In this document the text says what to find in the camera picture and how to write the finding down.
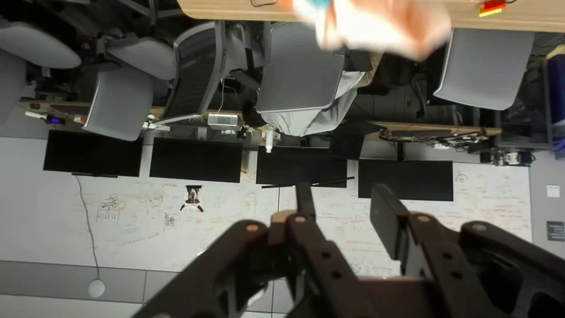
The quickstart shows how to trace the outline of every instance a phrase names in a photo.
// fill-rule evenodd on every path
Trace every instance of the hand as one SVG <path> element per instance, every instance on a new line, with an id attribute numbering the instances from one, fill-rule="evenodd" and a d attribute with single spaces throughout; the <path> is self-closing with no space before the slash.
<path id="1" fill-rule="evenodd" d="M 450 37 L 447 10 L 417 0 L 332 0 L 316 7 L 312 0 L 288 0 L 298 17 L 316 28 L 327 49 L 351 47 L 394 51 L 424 60 Z"/>

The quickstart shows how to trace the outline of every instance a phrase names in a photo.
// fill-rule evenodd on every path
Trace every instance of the cable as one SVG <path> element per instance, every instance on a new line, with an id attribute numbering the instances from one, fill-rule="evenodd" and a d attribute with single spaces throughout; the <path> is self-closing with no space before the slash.
<path id="1" fill-rule="evenodd" d="M 229 88 L 231 91 L 237 93 L 237 90 L 235 90 L 233 86 L 228 86 L 228 84 L 224 83 L 224 79 L 221 79 L 219 83 L 222 84 L 222 91 L 221 91 L 221 102 L 219 102 L 219 107 L 217 107 L 215 114 L 219 114 L 219 113 L 222 111 L 222 107 L 224 107 L 224 102 L 226 102 L 226 88 Z"/>
<path id="2" fill-rule="evenodd" d="M 86 213 L 86 227 L 88 227 L 88 233 L 90 233 L 90 245 L 92 245 L 92 256 L 93 256 L 93 265 L 95 265 L 95 277 L 101 279 L 101 265 L 99 265 L 99 256 L 95 252 L 93 231 L 92 231 L 90 213 L 88 213 L 88 206 L 86 206 L 85 194 L 83 194 L 83 183 L 76 174 L 74 174 L 74 178 L 78 182 L 78 192 L 79 192 L 79 197 L 81 197 L 81 203 L 83 203 L 83 208 L 85 208 L 85 213 Z"/>
<path id="3" fill-rule="evenodd" d="M 155 121 L 155 125 L 169 125 L 169 123 L 176 123 L 176 121 L 187 121 L 187 120 L 201 120 L 203 116 L 199 113 L 191 113 L 191 114 L 182 114 L 182 116 L 171 116 L 166 120 L 159 120 Z"/>

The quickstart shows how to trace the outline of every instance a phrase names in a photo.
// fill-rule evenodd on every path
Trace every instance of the gray chair back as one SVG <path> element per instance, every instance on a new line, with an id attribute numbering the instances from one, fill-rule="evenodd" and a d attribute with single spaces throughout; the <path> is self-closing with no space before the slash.
<path id="1" fill-rule="evenodd" d="M 154 77 L 139 68 L 118 65 L 99 70 L 85 130 L 134 141 L 154 104 Z"/>
<path id="2" fill-rule="evenodd" d="M 178 77 L 162 118 L 198 114 L 208 109 L 226 65 L 226 24 L 205 23 L 175 40 Z"/>
<path id="3" fill-rule="evenodd" d="M 510 107 L 533 37 L 531 31 L 455 30 L 434 97 L 496 111 Z"/>
<path id="4" fill-rule="evenodd" d="M 344 54 L 318 47 L 312 28 L 274 23 L 265 30 L 258 113 L 319 111 L 335 99 Z"/>
<path id="5" fill-rule="evenodd" d="M 0 19 L 0 123 L 21 99 L 26 61 L 46 68 L 74 68 L 81 58 L 69 46 L 28 23 Z"/>

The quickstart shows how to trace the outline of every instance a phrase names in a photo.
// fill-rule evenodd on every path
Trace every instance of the whiteboard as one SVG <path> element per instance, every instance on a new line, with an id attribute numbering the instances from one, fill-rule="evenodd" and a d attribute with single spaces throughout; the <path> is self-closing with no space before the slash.
<path id="1" fill-rule="evenodd" d="M 530 169 L 454 164 L 454 212 L 475 215 L 531 240 Z"/>

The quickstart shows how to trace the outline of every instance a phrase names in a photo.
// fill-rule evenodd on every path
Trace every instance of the black monitor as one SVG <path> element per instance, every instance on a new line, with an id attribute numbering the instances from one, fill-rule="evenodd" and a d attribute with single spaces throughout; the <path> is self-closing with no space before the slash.
<path id="1" fill-rule="evenodd" d="M 240 182 L 242 153 L 242 143 L 157 137 L 150 176 Z"/>
<path id="2" fill-rule="evenodd" d="M 385 183 L 399 199 L 454 199 L 450 160 L 360 160 L 358 197 L 371 197 L 374 183 Z"/>
<path id="3" fill-rule="evenodd" d="M 309 182 L 325 187 L 348 185 L 348 160 L 327 148 L 259 148 L 258 183 L 293 185 Z"/>
<path id="4" fill-rule="evenodd" d="M 44 169 L 93 176 L 139 176 L 143 139 L 49 130 Z"/>

